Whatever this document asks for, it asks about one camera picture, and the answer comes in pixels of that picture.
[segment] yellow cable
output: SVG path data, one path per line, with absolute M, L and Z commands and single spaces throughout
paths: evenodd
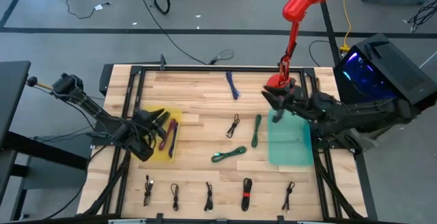
M 349 30 L 346 33 L 346 35 L 344 36 L 343 46 L 340 48 L 340 50 L 348 51 L 350 49 L 350 47 L 348 46 L 347 40 L 348 40 L 348 35 L 352 30 L 352 24 L 350 23 L 348 11 L 346 10 L 346 0 L 343 0 L 343 9 L 344 9 L 344 14 L 346 16 L 346 20 L 349 24 Z

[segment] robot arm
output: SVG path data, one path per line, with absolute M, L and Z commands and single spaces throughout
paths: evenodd
M 306 99 L 295 80 L 286 87 L 264 87 L 262 94 L 277 111 L 273 122 L 278 122 L 284 110 L 299 115 L 311 123 L 318 137 L 336 135 L 342 130 L 357 128 L 371 132 L 393 124 L 410 122 L 420 112 L 402 99 L 346 105 L 334 97 L 317 92 Z
M 78 105 L 103 125 L 106 134 L 116 145 L 131 151 L 142 161 L 146 161 L 153 155 L 154 146 L 152 147 L 152 141 L 154 141 L 154 136 L 152 137 L 151 135 L 158 134 L 160 137 L 165 136 L 164 129 L 155 121 L 164 109 L 152 112 L 139 109 L 134 112 L 131 120 L 113 117 L 87 96 L 83 91 L 82 80 L 73 74 L 63 73 L 61 78 L 51 88 L 38 84 L 38 80 L 35 77 L 31 77 L 27 84 L 29 86 L 39 85 L 40 87 L 50 89 L 51 94 L 57 99 Z

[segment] yellow tray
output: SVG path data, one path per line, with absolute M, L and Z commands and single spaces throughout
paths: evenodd
M 169 119 L 165 121 L 163 128 L 167 131 L 170 125 L 171 118 L 175 119 L 178 122 L 178 131 L 176 132 L 176 138 L 175 138 L 175 145 L 173 148 L 173 157 L 169 157 L 169 149 L 171 146 L 171 142 L 173 141 L 173 132 L 170 132 L 169 138 L 167 139 L 167 142 L 165 144 L 165 147 L 163 150 L 159 150 L 159 143 L 161 143 L 162 139 L 157 135 L 156 136 L 156 146 L 154 149 L 153 155 L 149 158 L 149 161 L 152 162 L 172 162 L 173 158 L 175 158 L 176 153 L 176 146 L 178 145 L 178 136 L 180 131 L 180 122 L 182 121 L 182 110 L 176 107 L 168 107 L 168 106 L 162 106 L 162 105 L 146 105 L 144 107 L 147 111 L 156 111 L 159 109 L 164 109 L 165 111 L 170 112 Z

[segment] blue cable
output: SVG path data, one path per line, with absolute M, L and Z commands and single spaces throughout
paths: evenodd
M 234 82 L 232 81 L 232 72 L 231 71 L 226 72 L 226 79 L 227 79 L 227 82 L 229 82 L 229 86 L 231 86 L 232 96 L 234 97 L 234 100 L 237 100 L 238 97 L 240 97 L 240 92 L 234 86 Z

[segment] green cable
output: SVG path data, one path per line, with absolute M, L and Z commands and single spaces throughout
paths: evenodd
M 220 162 L 221 160 L 228 158 L 230 156 L 237 156 L 237 155 L 241 155 L 247 152 L 247 148 L 245 146 L 240 146 L 239 148 L 233 150 L 232 152 L 228 152 L 228 153 L 221 153 L 221 152 L 217 152 L 214 153 L 214 156 L 211 158 L 211 161 L 213 163 L 217 163 Z
M 256 148 L 258 146 L 258 128 L 261 124 L 262 116 L 260 114 L 257 115 L 255 118 L 255 131 L 253 132 L 253 138 L 252 138 L 252 148 Z

